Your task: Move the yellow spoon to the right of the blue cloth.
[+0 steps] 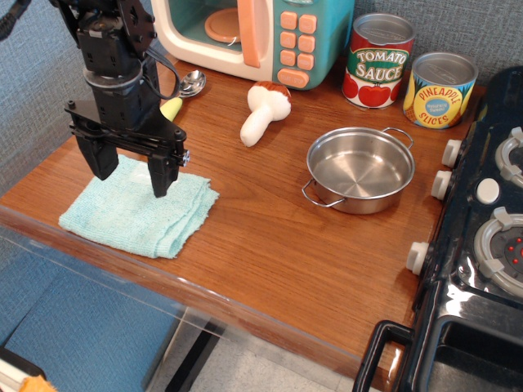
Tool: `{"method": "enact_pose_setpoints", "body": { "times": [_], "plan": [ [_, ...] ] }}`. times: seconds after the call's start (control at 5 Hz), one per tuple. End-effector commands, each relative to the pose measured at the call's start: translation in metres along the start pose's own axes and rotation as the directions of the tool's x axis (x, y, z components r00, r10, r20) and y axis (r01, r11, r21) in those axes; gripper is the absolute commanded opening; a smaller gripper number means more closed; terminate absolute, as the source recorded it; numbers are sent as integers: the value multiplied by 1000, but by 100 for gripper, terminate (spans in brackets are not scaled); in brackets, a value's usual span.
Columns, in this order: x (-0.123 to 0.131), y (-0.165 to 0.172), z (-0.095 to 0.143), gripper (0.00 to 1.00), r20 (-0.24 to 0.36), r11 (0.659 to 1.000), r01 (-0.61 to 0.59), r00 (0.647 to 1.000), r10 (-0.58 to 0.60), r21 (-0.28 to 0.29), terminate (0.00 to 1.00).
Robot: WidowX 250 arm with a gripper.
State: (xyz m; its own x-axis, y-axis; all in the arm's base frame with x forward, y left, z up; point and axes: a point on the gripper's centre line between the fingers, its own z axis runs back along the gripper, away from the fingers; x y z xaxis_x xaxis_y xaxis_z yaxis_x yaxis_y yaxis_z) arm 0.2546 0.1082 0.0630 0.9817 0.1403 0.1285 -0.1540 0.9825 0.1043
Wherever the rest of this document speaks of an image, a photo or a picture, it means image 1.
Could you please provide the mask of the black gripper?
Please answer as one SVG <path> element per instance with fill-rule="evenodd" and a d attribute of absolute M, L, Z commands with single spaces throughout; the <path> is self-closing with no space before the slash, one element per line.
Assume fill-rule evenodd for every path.
<path fill-rule="evenodd" d="M 118 149 L 148 160 L 156 198 L 167 194 L 179 167 L 189 162 L 186 132 L 160 112 L 163 99 L 156 69 L 132 69 L 110 77 L 85 69 L 91 100 L 70 100 L 71 131 L 92 173 L 106 180 L 118 166 Z"/>

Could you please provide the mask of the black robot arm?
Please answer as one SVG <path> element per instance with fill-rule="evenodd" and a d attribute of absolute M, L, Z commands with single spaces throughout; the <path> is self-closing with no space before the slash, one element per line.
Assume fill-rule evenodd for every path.
<path fill-rule="evenodd" d="M 189 153 L 186 133 L 160 111 L 161 100 L 176 97 L 160 91 L 157 65 L 172 63 L 151 44 L 154 17 L 139 1 L 54 1 L 82 52 L 83 77 L 92 100 L 71 100 L 65 109 L 78 147 L 99 179 L 118 166 L 118 149 L 145 156 L 154 195 L 166 195 Z"/>

